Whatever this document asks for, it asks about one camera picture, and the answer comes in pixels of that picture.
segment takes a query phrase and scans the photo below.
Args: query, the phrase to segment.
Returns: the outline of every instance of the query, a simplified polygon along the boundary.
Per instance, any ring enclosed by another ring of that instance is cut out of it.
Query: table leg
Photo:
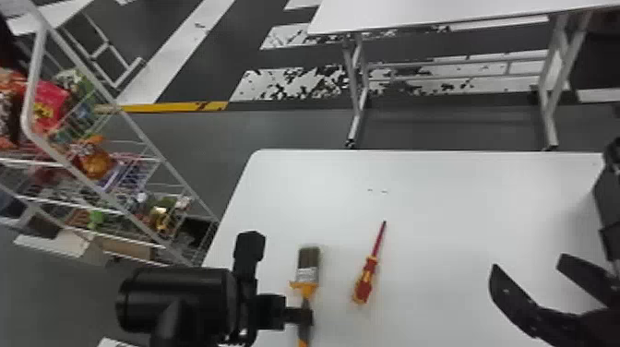
[[[547,57],[538,81],[542,125],[544,127],[544,135],[546,140],[546,145],[543,150],[554,150],[559,145],[557,130],[555,128],[554,113],[557,108],[557,104],[560,101],[562,90],[564,89],[568,76],[570,75],[570,71],[572,70],[575,60],[577,59],[581,44],[586,37],[591,16],[591,11],[580,15],[577,30],[573,34],[570,42],[567,41],[565,31],[566,24],[569,20],[569,15],[564,14],[558,16],[555,23],[553,37],[551,39],[551,43],[549,44]],[[551,91],[551,96],[549,96],[546,83],[549,78],[549,71],[551,70],[551,64],[554,60],[555,53],[560,55],[562,67],[560,68],[557,80],[555,81],[554,87]]]
[[[97,23],[95,23],[95,21],[92,20],[92,18],[90,18],[90,16],[87,15],[86,13],[82,12],[81,15],[88,21],[90,26],[95,30],[95,32],[97,33],[97,35],[100,37],[102,41],[101,45],[99,46],[99,48],[95,50],[95,52],[93,53],[88,52],[86,48],[84,48],[84,46],[82,46],[81,43],[79,43],[79,41],[68,30],[62,28],[62,31],[65,34],[65,36],[77,47],[79,52],[89,59],[90,64],[97,71],[98,75],[101,76],[101,78],[103,78],[103,80],[109,86],[118,90],[118,88],[123,84],[123,82],[125,82],[125,79],[129,77],[129,75],[134,70],[136,70],[139,66],[143,64],[143,59],[140,57],[136,58],[134,62],[131,65],[129,65],[127,61],[123,58],[123,56],[118,52],[116,47],[110,42],[110,39],[108,39],[108,37],[101,30],[101,28],[99,28]],[[103,68],[101,68],[99,63],[97,63],[97,59],[99,58],[99,56],[102,55],[107,50],[110,50],[110,52],[112,52],[116,60],[121,64],[121,66],[124,69],[124,72],[116,80],[112,79],[103,70]]]
[[[615,277],[620,279],[620,260],[614,260],[612,265],[614,265]]]
[[[351,93],[351,101],[353,108],[353,120],[345,148],[354,149],[359,137],[360,128],[363,125],[364,107],[370,86],[370,78],[368,75],[368,66],[364,57],[364,47],[362,43],[362,34],[354,34],[354,40],[349,38],[344,40],[343,44],[344,65],[347,69],[349,77],[349,91]],[[357,66],[360,65],[362,70],[362,90],[359,90]]]
[[[29,44],[30,43],[34,45],[34,40],[30,40]],[[26,43],[22,41],[18,41],[17,46],[27,57],[32,57],[32,50],[29,48],[29,46]],[[63,71],[64,68],[60,65],[60,63],[58,63],[58,61],[56,60],[56,58],[54,58],[53,55],[47,52],[47,50],[45,50],[43,54],[45,55],[45,58],[43,59],[42,70],[46,74],[45,77],[47,79],[52,79],[58,72]],[[45,64],[45,62],[47,61],[52,62],[52,64],[54,65],[54,69],[51,69],[49,65]]]

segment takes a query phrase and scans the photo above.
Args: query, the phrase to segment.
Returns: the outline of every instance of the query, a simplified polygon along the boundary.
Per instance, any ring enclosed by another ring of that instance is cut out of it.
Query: yellow floor stripe
[[[129,114],[162,114],[176,112],[224,111],[228,102],[167,102],[139,105],[122,105]]]

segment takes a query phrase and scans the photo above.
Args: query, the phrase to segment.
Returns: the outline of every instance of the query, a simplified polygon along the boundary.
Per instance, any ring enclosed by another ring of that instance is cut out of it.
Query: black camera
[[[129,332],[150,334],[151,347],[250,346],[259,330],[285,323],[310,326],[309,308],[286,307],[286,298],[256,293],[256,265],[265,236],[240,233],[229,269],[144,268],[121,285],[116,315]]]

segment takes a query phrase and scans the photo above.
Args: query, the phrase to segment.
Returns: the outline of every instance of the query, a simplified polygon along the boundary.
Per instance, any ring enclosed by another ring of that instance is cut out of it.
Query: metal rack
[[[219,219],[115,103],[36,6],[30,1],[25,3],[41,27],[34,41],[20,116],[22,139],[18,149],[0,151],[0,189],[64,232],[78,235],[110,256],[159,266],[200,266]],[[92,86],[81,99],[70,103],[69,110],[54,126],[53,136],[35,128],[34,113],[37,85],[45,56],[50,52],[57,59],[71,62]],[[71,146],[94,135],[103,136],[98,146],[113,159],[118,168],[116,176],[91,179],[76,164],[77,154]],[[37,178],[37,173],[45,170],[55,171],[53,181]],[[157,226],[143,211],[136,211],[138,193],[168,203],[157,217]],[[92,222],[93,213],[99,215],[97,223]],[[205,221],[206,230],[184,230],[182,226],[189,216]],[[105,240],[142,247],[146,250],[142,253],[148,256],[106,249]]]

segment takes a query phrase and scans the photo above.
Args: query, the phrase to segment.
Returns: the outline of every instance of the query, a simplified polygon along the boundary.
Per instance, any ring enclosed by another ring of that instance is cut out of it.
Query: floor
[[[172,74],[167,84],[159,93],[156,88],[149,90],[148,95],[139,96],[146,99],[137,99],[179,102],[237,98],[230,111],[221,113],[134,115],[164,155],[219,215],[225,211],[244,165],[254,151],[341,149],[344,144],[352,112],[348,109],[346,88],[342,87],[344,80],[341,73],[338,75],[339,47],[334,42],[312,42],[304,37],[300,25],[310,20],[318,3],[317,0],[218,3],[220,17],[214,15],[210,22],[189,20],[186,24],[193,29],[180,31],[184,35],[187,32],[197,43],[186,42],[183,46],[185,60],[179,69],[161,71],[166,76]],[[153,4],[150,0],[136,0],[119,6],[113,0],[99,0],[88,12],[113,39],[119,39],[117,45],[123,54],[151,60],[176,33],[176,28],[203,3],[158,0],[157,5]],[[123,26],[108,20],[110,16],[118,18]],[[403,51],[410,50],[404,53],[415,53],[422,59],[435,54],[503,54],[507,45],[514,47],[514,44],[521,51],[540,50],[544,48],[547,37],[544,35],[548,35],[549,27],[546,22],[534,22],[517,30],[503,27],[479,30],[473,36],[458,28],[426,30],[428,35],[415,38],[409,33],[387,37],[387,45],[378,43],[372,47],[371,44],[370,54],[385,51],[399,59],[394,47],[404,45]],[[152,40],[143,40],[140,45],[131,43],[138,36]],[[516,37],[529,39],[515,43]],[[423,44],[428,51],[415,51],[411,43]],[[301,82],[287,84],[291,77]],[[334,88],[327,83],[330,81],[335,81]],[[249,87],[255,83],[260,87]],[[461,84],[454,82],[452,89],[440,84],[383,89],[384,95],[377,92],[361,147],[369,150],[540,149],[543,141],[536,107],[528,104],[523,93],[499,96],[476,93],[464,97],[434,96],[434,99],[411,96],[422,91],[432,94],[434,89],[436,94],[449,94],[452,90],[459,91]],[[469,86],[466,85],[466,90],[479,90],[482,85]],[[529,87],[527,83],[513,86],[520,91]],[[556,118],[560,150],[600,151],[620,129],[620,116],[609,104],[575,105],[567,101],[559,107]],[[116,291],[131,270],[126,263],[112,264],[107,269],[93,268],[12,246],[12,237],[10,231],[0,232],[0,273],[3,274],[0,344],[95,346],[103,336],[146,343],[145,336],[124,333],[115,321]]]

